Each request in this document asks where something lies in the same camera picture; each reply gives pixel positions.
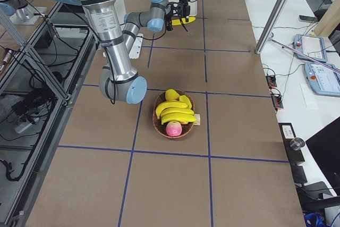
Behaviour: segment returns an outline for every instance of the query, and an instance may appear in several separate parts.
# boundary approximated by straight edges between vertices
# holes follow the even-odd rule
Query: power strip
[[[33,117],[33,120],[35,123],[37,123],[39,121],[39,117]],[[15,132],[18,134],[23,133],[26,129],[28,129],[29,127],[31,127],[33,124],[30,121],[25,121],[25,122],[21,122],[18,126],[15,127]]]

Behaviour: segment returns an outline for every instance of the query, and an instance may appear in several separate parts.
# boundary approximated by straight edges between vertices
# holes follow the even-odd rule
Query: yellow plate
[[[183,21],[184,24],[188,24],[190,22],[193,22],[194,20],[196,20],[196,17],[192,17],[192,16],[189,17],[189,21],[188,22],[185,21],[185,18],[182,18],[182,21]],[[181,22],[180,22],[179,19],[172,20],[172,25],[173,26],[178,26],[178,25],[181,25]]]

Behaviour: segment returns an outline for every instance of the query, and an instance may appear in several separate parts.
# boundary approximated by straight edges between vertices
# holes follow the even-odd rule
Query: blue and white device
[[[316,63],[306,63],[304,71],[312,90],[323,96],[340,97],[340,74]]]
[[[327,62],[326,46],[322,37],[296,34],[294,38],[294,48],[319,62]],[[309,59],[303,55],[295,54],[295,56],[299,59],[309,61]]]

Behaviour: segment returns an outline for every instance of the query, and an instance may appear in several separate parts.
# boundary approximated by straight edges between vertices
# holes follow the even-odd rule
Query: yellow object
[[[192,16],[189,17],[189,21],[188,22],[185,21],[185,18],[182,18],[182,21],[183,21],[184,24],[188,24],[188,23],[193,22],[195,20],[196,20],[196,18],[192,17]],[[172,20],[172,26],[178,26],[178,25],[181,25],[181,22],[180,22],[179,19]]]
[[[181,95],[179,101],[186,103],[188,105],[188,109],[192,108],[191,101],[188,97],[186,97],[186,95]]]
[[[169,107],[164,109],[160,113],[160,117],[162,118],[164,115],[172,114],[172,113],[182,113],[182,114],[191,114],[194,115],[194,111],[188,108],[180,108],[180,107]]]
[[[165,92],[165,100],[166,101],[178,100],[179,97],[180,97],[180,95],[174,89],[169,89]]]
[[[196,121],[196,117],[191,114],[182,114],[182,113],[172,113],[164,115],[161,119],[161,124],[163,125],[166,122],[177,121],[177,122],[194,122]]]
[[[178,101],[178,100],[170,100],[170,101],[162,102],[156,107],[156,110],[155,110],[157,119],[160,118],[161,112],[164,109],[169,108],[169,107],[187,108],[188,105],[187,105],[187,103],[184,103],[184,102],[181,102],[181,101]]]

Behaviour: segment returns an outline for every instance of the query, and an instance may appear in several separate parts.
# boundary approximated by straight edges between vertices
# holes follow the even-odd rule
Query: yellow fruit
[[[177,122],[194,122],[196,121],[196,117],[191,114],[182,114],[182,113],[171,113],[164,115],[161,119],[161,124],[163,125],[166,122],[177,121]]]
[[[191,109],[191,108],[192,108],[191,101],[190,101],[190,99],[189,99],[188,97],[186,97],[186,95],[181,95],[181,96],[179,97],[179,101],[182,101],[182,102],[187,103],[188,109]]]
[[[156,107],[156,110],[155,110],[157,119],[159,119],[161,112],[164,109],[169,108],[169,107],[187,108],[188,105],[178,100],[170,100],[170,101],[162,102]]]
[[[162,118],[164,115],[171,114],[171,113],[183,113],[183,114],[194,115],[194,111],[188,108],[169,107],[169,108],[164,109],[160,113],[160,117]]]
[[[169,89],[165,92],[165,100],[166,101],[178,100],[179,97],[180,97],[180,95],[174,89]]]

